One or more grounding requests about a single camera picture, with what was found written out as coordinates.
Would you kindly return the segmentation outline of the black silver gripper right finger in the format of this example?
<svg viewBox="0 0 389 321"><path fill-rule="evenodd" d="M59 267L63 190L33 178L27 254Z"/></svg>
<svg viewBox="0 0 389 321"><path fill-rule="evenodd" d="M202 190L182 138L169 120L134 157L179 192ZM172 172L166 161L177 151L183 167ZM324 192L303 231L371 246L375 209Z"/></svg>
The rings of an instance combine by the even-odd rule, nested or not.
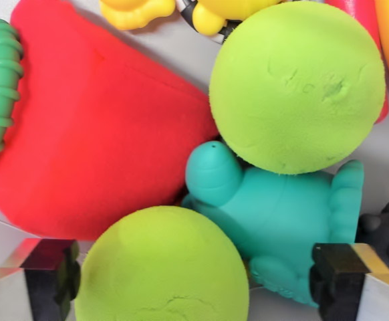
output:
<svg viewBox="0 0 389 321"><path fill-rule="evenodd" d="M317 243L309 273L322 320L389 320L389 267L365 243Z"/></svg>

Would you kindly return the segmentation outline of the black silver gripper left finger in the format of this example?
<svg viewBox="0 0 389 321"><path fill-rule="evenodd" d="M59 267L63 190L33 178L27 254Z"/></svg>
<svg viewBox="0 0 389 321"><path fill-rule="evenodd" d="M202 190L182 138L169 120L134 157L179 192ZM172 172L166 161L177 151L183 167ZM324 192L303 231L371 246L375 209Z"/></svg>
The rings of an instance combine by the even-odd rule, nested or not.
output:
<svg viewBox="0 0 389 321"><path fill-rule="evenodd" d="M0 320L66 320L81 280L75 239L27 238L0 266Z"/></svg>

